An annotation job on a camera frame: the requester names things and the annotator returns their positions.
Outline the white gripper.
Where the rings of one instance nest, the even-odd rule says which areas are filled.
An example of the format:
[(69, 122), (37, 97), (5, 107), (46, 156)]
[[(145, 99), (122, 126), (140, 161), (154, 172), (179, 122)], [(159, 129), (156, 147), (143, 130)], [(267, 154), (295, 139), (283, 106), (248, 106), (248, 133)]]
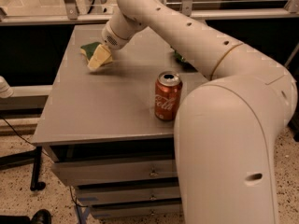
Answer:
[(114, 14), (102, 31), (102, 40), (107, 45), (99, 45), (87, 67), (96, 71), (102, 65), (113, 61), (110, 49), (122, 49), (136, 33), (137, 23), (122, 14)]

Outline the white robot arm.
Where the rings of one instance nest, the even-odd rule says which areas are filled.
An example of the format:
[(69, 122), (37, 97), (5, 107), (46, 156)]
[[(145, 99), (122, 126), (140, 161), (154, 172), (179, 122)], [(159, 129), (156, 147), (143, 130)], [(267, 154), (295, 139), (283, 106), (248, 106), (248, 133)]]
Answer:
[(278, 224), (274, 144), (291, 120), (296, 81), (281, 64), (164, 0), (116, 0), (102, 39), (121, 49), (150, 27), (207, 82), (174, 125), (186, 224)]

